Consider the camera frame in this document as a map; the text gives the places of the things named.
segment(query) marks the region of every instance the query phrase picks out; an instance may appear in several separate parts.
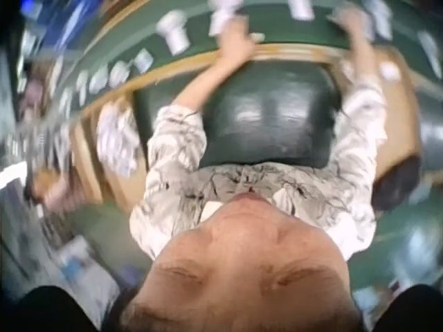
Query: blue object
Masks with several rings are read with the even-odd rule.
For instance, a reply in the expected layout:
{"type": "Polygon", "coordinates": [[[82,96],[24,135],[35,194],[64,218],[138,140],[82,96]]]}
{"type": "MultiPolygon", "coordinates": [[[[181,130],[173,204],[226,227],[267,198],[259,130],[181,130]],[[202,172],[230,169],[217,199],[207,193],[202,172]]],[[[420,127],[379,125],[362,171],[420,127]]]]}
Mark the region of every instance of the blue object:
{"type": "Polygon", "coordinates": [[[65,266],[61,268],[63,275],[69,282],[73,282],[78,273],[82,270],[81,262],[73,257],[65,266]]]}
{"type": "Polygon", "coordinates": [[[32,11],[34,9],[35,2],[34,0],[23,0],[21,2],[20,11],[24,14],[32,11]]]}
{"type": "MultiPolygon", "coordinates": [[[[81,33],[85,23],[95,15],[102,0],[71,0],[66,6],[60,3],[45,4],[37,24],[45,27],[42,48],[63,50],[81,33]]],[[[22,8],[31,6],[23,3],[22,8]]]]}

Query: white card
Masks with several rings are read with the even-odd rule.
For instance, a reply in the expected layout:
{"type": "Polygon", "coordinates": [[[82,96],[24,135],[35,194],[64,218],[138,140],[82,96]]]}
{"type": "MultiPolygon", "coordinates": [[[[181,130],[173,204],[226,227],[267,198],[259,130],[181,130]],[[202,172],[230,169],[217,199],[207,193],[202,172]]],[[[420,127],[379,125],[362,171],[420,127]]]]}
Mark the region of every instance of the white card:
{"type": "Polygon", "coordinates": [[[88,85],[88,72],[82,71],[78,74],[77,82],[75,87],[78,91],[78,99],[79,105],[82,107],[86,102],[86,93],[87,93],[87,85],[88,85]]]}
{"type": "Polygon", "coordinates": [[[237,9],[243,6],[244,0],[208,0],[208,5],[214,11],[227,10],[229,12],[235,12],[237,9]]]}
{"type": "Polygon", "coordinates": [[[378,35],[386,40],[392,40],[392,25],[390,18],[387,16],[375,15],[374,19],[378,35]]]}
{"type": "Polygon", "coordinates": [[[223,31],[223,27],[234,16],[234,12],[228,10],[218,10],[211,15],[209,35],[214,37],[223,31]]]}
{"type": "Polygon", "coordinates": [[[424,52],[428,58],[429,63],[431,64],[432,70],[435,76],[439,79],[443,78],[442,65],[439,61],[439,50],[435,40],[432,36],[426,31],[420,31],[418,33],[418,38],[420,40],[420,44],[423,47],[424,52]]]}
{"type": "Polygon", "coordinates": [[[111,70],[111,75],[109,76],[109,86],[114,89],[120,84],[125,83],[128,77],[128,65],[123,61],[117,61],[111,70]]]}
{"type": "Polygon", "coordinates": [[[256,44],[264,42],[266,35],[264,33],[251,33],[251,38],[256,44]]]}
{"type": "Polygon", "coordinates": [[[386,2],[383,0],[369,0],[366,1],[366,6],[370,12],[374,15],[380,15],[387,18],[392,17],[392,10],[386,5],[386,2]]]}
{"type": "Polygon", "coordinates": [[[37,212],[37,218],[38,218],[38,219],[43,218],[43,216],[44,216],[44,212],[43,212],[43,206],[42,206],[42,204],[37,205],[37,206],[35,207],[35,210],[36,210],[36,212],[37,212]]]}
{"type": "Polygon", "coordinates": [[[134,64],[138,69],[140,74],[146,73],[154,63],[154,58],[151,53],[149,53],[146,49],[142,49],[138,52],[136,58],[134,59],[134,64]]]}
{"type": "Polygon", "coordinates": [[[293,19],[311,21],[315,18],[311,0],[289,0],[289,9],[293,19]]]}
{"type": "Polygon", "coordinates": [[[100,90],[106,87],[108,83],[108,66],[103,66],[94,74],[89,83],[89,92],[92,94],[97,94],[100,90]]]}
{"type": "Polygon", "coordinates": [[[184,28],[175,28],[166,36],[166,44],[172,55],[182,54],[191,45],[184,28]]]}
{"type": "Polygon", "coordinates": [[[71,102],[72,102],[72,89],[65,88],[62,93],[62,97],[60,98],[60,109],[59,112],[64,114],[66,117],[69,117],[71,113],[71,102]]]}
{"type": "Polygon", "coordinates": [[[63,67],[63,57],[58,57],[55,61],[53,72],[51,73],[51,78],[49,79],[49,95],[54,96],[55,89],[57,88],[58,80],[62,74],[63,67]]]}

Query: hair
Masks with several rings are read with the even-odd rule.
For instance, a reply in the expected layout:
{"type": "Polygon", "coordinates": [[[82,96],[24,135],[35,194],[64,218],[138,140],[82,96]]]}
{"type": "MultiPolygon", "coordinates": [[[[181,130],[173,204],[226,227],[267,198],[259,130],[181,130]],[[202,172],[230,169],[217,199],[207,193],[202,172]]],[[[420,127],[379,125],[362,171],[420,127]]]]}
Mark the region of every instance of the hair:
{"type": "MultiPolygon", "coordinates": [[[[302,297],[311,298],[311,304],[303,299],[299,308],[294,308],[293,321],[288,325],[279,322],[251,322],[244,328],[253,332],[357,332],[363,331],[362,320],[352,299],[343,292],[337,276],[328,269],[303,271],[303,277],[298,278],[296,292],[303,292],[302,297]],[[331,282],[327,288],[321,286],[321,280],[329,279],[331,282]],[[303,315],[297,315],[300,308],[308,308],[303,315]]],[[[200,332],[191,329],[188,322],[176,321],[162,317],[137,301],[131,301],[123,314],[120,316],[120,328],[125,332],[200,332]]],[[[211,319],[206,316],[206,326],[201,332],[225,332],[211,326],[211,319]]]]}
{"type": "Polygon", "coordinates": [[[391,168],[374,183],[371,204],[376,211],[390,211],[400,205],[419,185],[419,156],[411,156],[391,168]]]}
{"type": "MultiPolygon", "coordinates": [[[[361,332],[364,331],[362,321],[355,318],[355,312],[349,310],[339,312],[342,306],[327,316],[318,315],[316,321],[304,322],[295,319],[295,322],[284,326],[278,323],[269,324],[257,322],[245,331],[250,332],[361,332]]],[[[124,332],[225,332],[217,328],[201,331],[192,330],[186,323],[168,320],[157,316],[140,304],[131,303],[120,317],[120,330],[124,332]]]]}

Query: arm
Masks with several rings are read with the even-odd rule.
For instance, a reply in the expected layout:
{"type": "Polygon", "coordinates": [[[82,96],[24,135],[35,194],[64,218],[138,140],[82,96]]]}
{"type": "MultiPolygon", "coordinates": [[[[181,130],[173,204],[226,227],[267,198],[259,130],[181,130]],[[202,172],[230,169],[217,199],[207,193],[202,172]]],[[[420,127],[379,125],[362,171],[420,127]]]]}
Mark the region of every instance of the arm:
{"type": "Polygon", "coordinates": [[[154,134],[147,144],[149,172],[145,194],[129,220],[133,238],[153,259],[172,236],[199,222],[205,202],[190,180],[206,150],[198,109],[251,58],[254,43],[246,36],[246,29],[243,19],[229,22],[219,38],[221,56],[217,62],[157,115],[154,134]]]}
{"type": "Polygon", "coordinates": [[[192,110],[200,109],[213,92],[251,58],[255,44],[247,35],[247,29],[246,20],[240,17],[227,24],[218,40],[221,57],[189,83],[173,104],[192,110]]]}
{"type": "Polygon", "coordinates": [[[356,79],[336,119],[336,140],[327,170],[333,183],[328,201],[334,226],[327,232],[348,259],[366,249],[375,232],[371,206],[377,148],[386,139],[386,110],[377,59],[363,33],[360,12],[348,10],[342,27],[350,36],[356,79]]]}

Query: patterned shirt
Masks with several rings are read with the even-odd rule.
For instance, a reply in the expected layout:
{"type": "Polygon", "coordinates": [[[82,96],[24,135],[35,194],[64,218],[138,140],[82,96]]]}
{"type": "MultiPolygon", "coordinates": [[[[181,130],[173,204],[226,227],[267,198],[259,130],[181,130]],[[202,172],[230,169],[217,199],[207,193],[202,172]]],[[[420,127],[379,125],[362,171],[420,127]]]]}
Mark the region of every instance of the patterned shirt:
{"type": "Polygon", "coordinates": [[[140,138],[131,109],[119,112],[117,103],[103,106],[97,124],[97,156],[113,172],[130,176],[137,169],[140,138]]]}
{"type": "Polygon", "coordinates": [[[164,107],[148,142],[143,200],[133,209],[133,238],[152,259],[176,234],[197,227],[219,206],[250,189],[278,209],[323,229],[348,260],[372,242],[377,147],[386,139],[383,92],[376,80],[354,83],[336,117],[323,169],[279,163],[198,169],[206,150],[200,112],[164,107]]]}

